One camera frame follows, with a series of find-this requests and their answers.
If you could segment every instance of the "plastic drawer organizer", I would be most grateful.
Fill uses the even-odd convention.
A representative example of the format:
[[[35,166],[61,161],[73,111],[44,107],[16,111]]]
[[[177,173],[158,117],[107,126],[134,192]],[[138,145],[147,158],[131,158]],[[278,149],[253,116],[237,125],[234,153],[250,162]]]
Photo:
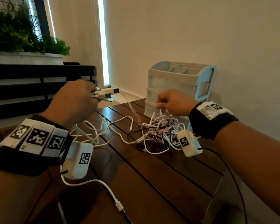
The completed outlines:
[[[170,61],[153,65],[148,70],[145,115],[151,118],[155,113],[155,118],[159,116],[160,111],[156,108],[157,97],[168,89],[178,89],[197,101],[207,101],[216,68],[216,65]],[[189,118],[180,117],[179,121],[187,126]]]

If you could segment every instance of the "hand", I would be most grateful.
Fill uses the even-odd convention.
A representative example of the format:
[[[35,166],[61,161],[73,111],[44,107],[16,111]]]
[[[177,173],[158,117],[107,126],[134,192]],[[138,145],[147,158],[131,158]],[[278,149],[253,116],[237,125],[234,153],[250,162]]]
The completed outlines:
[[[189,116],[198,103],[187,94],[177,89],[170,89],[158,95],[156,106],[162,112],[167,109],[170,114],[175,116]]]
[[[65,128],[86,120],[98,107],[92,82],[78,79],[67,82],[54,96],[50,106],[41,115]]]

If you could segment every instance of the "black wristband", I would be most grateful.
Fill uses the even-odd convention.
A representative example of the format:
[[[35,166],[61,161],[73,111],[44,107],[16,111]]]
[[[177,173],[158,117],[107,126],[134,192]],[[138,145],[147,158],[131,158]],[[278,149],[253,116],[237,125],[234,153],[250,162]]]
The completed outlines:
[[[41,121],[50,125],[54,125],[56,128],[67,130],[66,128],[47,120],[46,118],[33,115],[30,119]],[[41,175],[49,166],[62,165],[67,152],[71,146],[73,137],[68,134],[66,137],[61,152],[64,150],[62,159],[59,157],[46,157],[36,155],[28,152],[19,151],[15,148],[3,146],[0,148],[0,170],[22,174],[27,176]]]
[[[224,126],[233,121],[239,121],[235,116],[229,113],[220,114],[214,119],[209,120],[197,109],[197,107],[201,104],[202,102],[198,103],[189,114],[193,133],[197,136],[201,136],[205,139],[215,140],[217,133]]]

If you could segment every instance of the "white planter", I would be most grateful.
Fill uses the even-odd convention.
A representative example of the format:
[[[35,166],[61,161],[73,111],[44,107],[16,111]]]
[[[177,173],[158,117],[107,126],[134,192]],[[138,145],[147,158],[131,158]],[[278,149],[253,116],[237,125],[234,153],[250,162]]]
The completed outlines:
[[[33,52],[0,52],[0,64],[63,65],[63,55]]]

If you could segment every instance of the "dark wooden table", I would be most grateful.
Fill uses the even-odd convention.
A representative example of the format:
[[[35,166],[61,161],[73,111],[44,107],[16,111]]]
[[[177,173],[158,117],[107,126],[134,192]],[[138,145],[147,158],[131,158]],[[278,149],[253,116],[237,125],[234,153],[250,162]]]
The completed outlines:
[[[145,99],[133,101],[133,108],[141,121],[149,123],[144,115]],[[89,121],[99,129],[105,117],[109,122],[130,115],[137,120],[127,103],[97,110]],[[123,119],[113,125],[127,141],[131,120]],[[80,127],[91,133],[90,129]],[[124,143],[119,135],[111,132],[110,143],[95,147],[87,176],[81,182],[100,179],[107,183],[121,201],[127,215],[137,223],[202,223],[214,194],[222,180],[225,166],[213,153],[187,158],[182,151],[171,149],[160,155],[143,152],[143,145]],[[131,134],[130,141],[141,136]],[[101,143],[107,141],[102,136]],[[207,140],[200,142],[208,147]],[[161,146],[150,142],[148,149],[157,152]],[[108,192],[99,183],[68,187],[60,195],[67,223],[125,223]]]

